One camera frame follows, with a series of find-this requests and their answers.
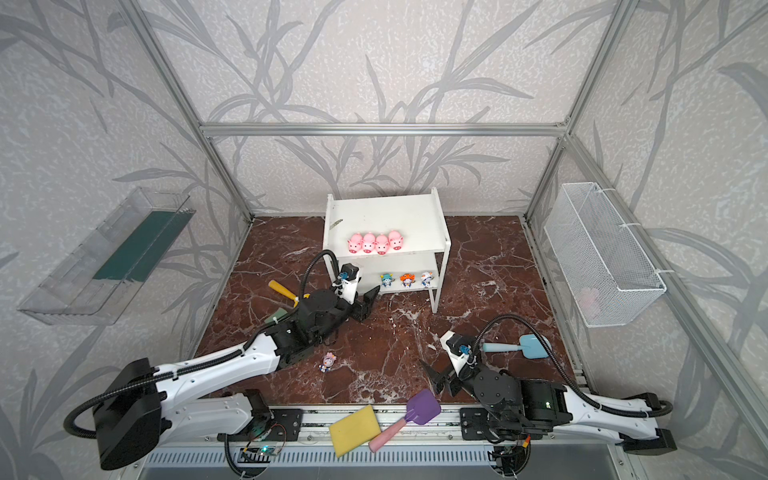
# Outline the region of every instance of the brown marble surface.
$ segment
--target brown marble surface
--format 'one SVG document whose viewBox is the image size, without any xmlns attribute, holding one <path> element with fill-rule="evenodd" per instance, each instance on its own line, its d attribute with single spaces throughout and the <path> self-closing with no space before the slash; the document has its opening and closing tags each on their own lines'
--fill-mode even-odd
<svg viewBox="0 0 768 480">
<path fill-rule="evenodd" d="M 367 321 L 345 323 L 332 346 L 318 347 L 302 363 L 244 380 L 217 394 L 259 389 L 271 405 L 405 403 L 429 387 L 419 359 L 438 371 L 449 364 L 439 343 L 446 330 L 473 335 L 497 314 L 510 312 L 532 319 L 570 372 L 519 218 L 446 217 L 446 223 L 452 247 L 436 314 L 426 291 L 381 295 Z M 245 341 L 262 319 L 287 305 L 287 298 L 267 284 L 277 280 L 298 291 L 300 275 L 322 243 L 320 217 L 257 218 L 197 354 Z M 328 282 L 326 268 L 319 263 L 306 291 L 326 287 Z M 506 321 L 485 339 L 517 343 L 526 333 L 530 332 L 523 325 Z M 337 360 L 329 372 L 322 373 L 319 365 L 327 352 Z M 530 360 L 513 352 L 491 354 L 486 362 L 521 378 L 561 381 L 549 359 Z M 451 397 L 444 391 L 439 400 L 474 402 L 465 392 Z"/>
</svg>

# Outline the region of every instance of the gray wall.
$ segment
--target gray wall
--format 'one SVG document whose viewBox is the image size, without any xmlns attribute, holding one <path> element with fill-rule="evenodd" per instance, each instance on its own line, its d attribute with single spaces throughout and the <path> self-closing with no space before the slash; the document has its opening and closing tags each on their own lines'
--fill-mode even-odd
<svg viewBox="0 0 768 480">
<path fill-rule="evenodd" d="M 768 3 L 641 2 L 576 135 L 700 305 L 768 392 Z M 674 401 L 673 455 L 651 478 L 768 478 L 768 460 L 663 300 L 628 326 L 586 329 L 543 223 L 557 186 L 583 181 L 566 155 L 535 212 L 594 386 Z"/>
<path fill-rule="evenodd" d="M 141 0 L 205 121 L 559 122 L 614 0 Z M 450 212 L 521 212 L 550 138 L 219 139 L 252 208 L 437 187 Z"/>
<path fill-rule="evenodd" d="M 0 5 L 3 478 L 107 476 L 95 442 L 63 433 L 64 416 L 136 358 L 191 354 L 246 231 L 116 11 L 88 0 Z M 197 213 L 117 323 L 47 326 L 18 312 L 136 186 L 185 190 Z"/>
</svg>

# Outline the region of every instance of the green strip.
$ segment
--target green strip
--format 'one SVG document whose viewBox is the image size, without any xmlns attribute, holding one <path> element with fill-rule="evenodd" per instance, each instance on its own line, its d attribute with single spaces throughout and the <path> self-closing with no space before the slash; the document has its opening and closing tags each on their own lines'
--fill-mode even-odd
<svg viewBox="0 0 768 480">
<path fill-rule="evenodd" d="M 145 282 L 194 212 L 154 211 L 93 276 L 94 280 Z"/>
</svg>

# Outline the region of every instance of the white shelf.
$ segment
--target white shelf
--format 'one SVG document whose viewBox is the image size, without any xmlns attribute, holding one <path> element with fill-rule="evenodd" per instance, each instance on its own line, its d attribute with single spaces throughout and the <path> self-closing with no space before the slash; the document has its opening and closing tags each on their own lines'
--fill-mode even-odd
<svg viewBox="0 0 768 480">
<path fill-rule="evenodd" d="M 348 240 L 355 233 L 365 235 L 388 235 L 392 230 L 400 232 L 403 238 L 401 250 L 390 249 L 384 255 L 376 252 L 350 253 Z M 399 197 L 360 198 L 355 200 L 334 200 L 328 196 L 326 225 L 323 232 L 323 248 L 332 250 L 339 259 L 339 265 L 351 263 L 360 267 L 362 279 L 357 291 L 364 293 L 381 285 L 381 275 L 391 273 L 394 282 L 389 288 L 382 286 L 380 293 L 429 291 L 432 312 L 437 306 L 444 281 L 443 273 L 448 266 L 451 237 L 445 217 L 442 214 L 437 189 L 430 194 L 402 195 Z M 436 253 L 442 253 L 442 265 L 438 270 Z M 326 257 L 328 274 L 333 279 L 333 270 Z M 421 284 L 424 272 L 432 272 L 431 286 Z M 412 273 L 415 282 L 405 288 L 400 276 Z"/>
<path fill-rule="evenodd" d="M 380 293 L 398 293 L 398 292 L 418 292 L 427 290 L 422 286 L 422 273 L 432 272 L 435 278 L 432 279 L 432 290 L 437 289 L 438 270 L 434 253 L 411 253 L 407 255 L 397 255 L 389 257 L 386 255 L 377 255 L 376 257 L 360 257 L 345 260 L 345 263 L 359 266 L 362 269 L 362 279 L 358 285 L 359 292 L 367 292 L 376 285 L 381 285 L 381 275 L 391 273 L 395 281 L 392 286 L 386 288 L 382 286 Z M 411 288 L 405 288 L 400 282 L 400 276 L 404 273 L 412 273 L 416 277 L 416 282 Z"/>
<path fill-rule="evenodd" d="M 390 249 L 386 255 L 442 252 L 447 233 L 443 229 L 442 209 L 435 197 L 424 194 L 332 200 L 326 216 L 329 228 L 326 248 L 333 250 L 338 258 L 379 257 L 376 252 L 350 253 L 347 240 L 355 233 L 372 232 L 378 236 L 397 230 L 403 238 L 402 249 Z"/>
</svg>

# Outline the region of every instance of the small figurine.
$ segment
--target small figurine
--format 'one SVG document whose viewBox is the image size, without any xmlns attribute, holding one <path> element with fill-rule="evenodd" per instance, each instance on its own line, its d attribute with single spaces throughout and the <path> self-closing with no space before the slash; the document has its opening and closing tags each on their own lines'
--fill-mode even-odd
<svg viewBox="0 0 768 480">
<path fill-rule="evenodd" d="M 413 273 L 404 273 L 400 277 L 400 281 L 405 288 L 411 288 L 411 285 L 416 281 L 416 277 L 413 276 Z"/>
<path fill-rule="evenodd" d="M 397 230 L 389 232 L 389 246 L 395 250 L 400 250 L 402 248 L 402 236 Z"/>
<path fill-rule="evenodd" d="M 349 252 L 358 253 L 360 250 L 362 250 L 362 235 L 355 233 L 349 239 Z"/>
<path fill-rule="evenodd" d="M 376 236 L 373 233 L 366 233 L 362 238 L 362 251 L 365 253 L 373 252 L 373 248 L 376 246 Z"/>
<path fill-rule="evenodd" d="M 383 255 L 387 250 L 389 250 L 389 240 L 386 235 L 379 235 L 376 238 L 376 253 Z"/>
<path fill-rule="evenodd" d="M 434 275 L 432 275 L 432 272 L 422 273 L 422 285 L 426 288 L 431 287 L 433 278 L 434 278 Z"/>
<path fill-rule="evenodd" d="M 382 277 L 382 286 L 384 288 L 392 286 L 392 281 L 394 279 L 392 278 L 392 274 L 391 273 L 385 273 L 385 274 L 381 275 L 381 277 Z"/>
<path fill-rule="evenodd" d="M 331 352 L 326 353 L 326 356 L 323 357 L 323 364 L 320 365 L 320 372 L 327 372 L 330 370 L 330 368 L 333 366 L 333 363 L 336 361 L 336 356 L 333 355 Z"/>
</svg>

